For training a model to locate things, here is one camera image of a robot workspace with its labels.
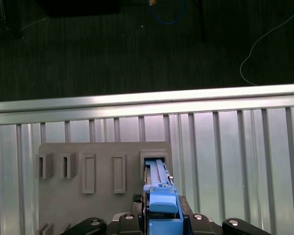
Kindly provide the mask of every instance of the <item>gray bracket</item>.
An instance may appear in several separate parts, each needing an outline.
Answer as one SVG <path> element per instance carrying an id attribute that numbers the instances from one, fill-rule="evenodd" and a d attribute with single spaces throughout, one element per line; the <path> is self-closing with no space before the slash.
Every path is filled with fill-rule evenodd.
<path id="1" fill-rule="evenodd" d="M 126 191 L 126 154 L 115 153 L 113 155 L 113 192 L 114 193 L 125 193 Z"/>
<path id="2" fill-rule="evenodd" d="M 36 232 L 37 235 L 53 235 L 53 224 L 44 223 Z"/>
<path id="3" fill-rule="evenodd" d="M 76 153 L 64 153 L 60 155 L 61 178 L 71 179 L 77 174 L 77 157 Z"/>
<path id="4" fill-rule="evenodd" d="M 82 156 L 82 193 L 96 192 L 96 154 L 85 153 Z"/>
<path id="5" fill-rule="evenodd" d="M 53 154 L 38 154 L 39 159 L 39 178 L 47 179 L 54 175 Z"/>

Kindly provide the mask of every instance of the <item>dark carpet floor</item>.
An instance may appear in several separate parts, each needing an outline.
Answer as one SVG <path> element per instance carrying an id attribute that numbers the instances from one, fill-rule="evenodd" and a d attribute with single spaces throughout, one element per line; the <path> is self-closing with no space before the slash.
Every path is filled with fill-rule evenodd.
<path id="1" fill-rule="evenodd" d="M 0 101 L 247 86 L 241 62 L 252 44 L 294 13 L 294 0 L 203 0 L 206 41 L 195 0 L 173 25 L 145 0 L 118 14 L 47 18 L 0 47 Z M 46 17 L 34 0 L 7 0 L 22 28 Z M 158 0 L 170 21 L 178 0 Z M 243 67 L 258 85 L 294 83 L 294 19 L 265 37 Z"/>

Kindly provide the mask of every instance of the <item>black object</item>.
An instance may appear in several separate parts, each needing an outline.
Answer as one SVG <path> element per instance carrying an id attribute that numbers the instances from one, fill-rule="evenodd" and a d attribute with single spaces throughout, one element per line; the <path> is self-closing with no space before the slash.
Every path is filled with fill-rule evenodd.
<path id="1" fill-rule="evenodd" d="M 0 27 L 7 33 L 4 38 L 23 39 L 24 35 L 8 21 L 5 9 L 4 0 L 0 0 Z"/>
<path id="2" fill-rule="evenodd" d="M 222 226 L 216 224 L 203 214 L 193 213 L 185 197 L 179 197 L 184 214 L 183 235 L 270 235 L 269 233 L 237 218 L 223 221 Z M 95 226 L 92 221 L 103 221 Z M 105 221 L 99 218 L 89 218 L 62 235 L 143 235 L 144 225 L 141 214 L 126 213 L 120 216 L 119 221 L 112 221 L 106 226 Z"/>
<path id="3" fill-rule="evenodd" d="M 100 218 L 88 218 L 79 224 L 75 225 L 68 231 L 64 232 L 65 235 L 104 235 L 106 234 L 107 224 L 106 221 Z"/>
<path id="4" fill-rule="evenodd" d="M 119 0 L 36 0 L 50 17 L 105 15 L 120 12 Z"/>

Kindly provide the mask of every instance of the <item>rectangular slot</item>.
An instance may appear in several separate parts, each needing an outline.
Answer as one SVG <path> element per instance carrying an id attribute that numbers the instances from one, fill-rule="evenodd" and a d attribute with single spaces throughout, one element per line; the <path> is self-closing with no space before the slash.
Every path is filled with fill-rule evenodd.
<path id="1" fill-rule="evenodd" d="M 77 174 L 76 153 L 61 154 L 61 178 L 71 179 Z"/>
<path id="2" fill-rule="evenodd" d="M 53 154 L 39 154 L 39 178 L 47 179 L 54 175 Z"/>
<path id="3" fill-rule="evenodd" d="M 125 193 L 125 154 L 113 155 L 113 189 L 114 193 Z"/>
<path id="4" fill-rule="evenodd" d="M 82 193 L 93 194 L 96 191 L 96 155 L 84 154 L 82 157 Z"/>
<path id="5" fill-rule="evenodd" d="M 43 158 L 39 158 L 39 178 L 43 177 Z"/>
<path id="6" fill-rule="evenodd" d="M 68 158 L 63 158 L 63 177 L 67 178 L 68 176 Z"/>

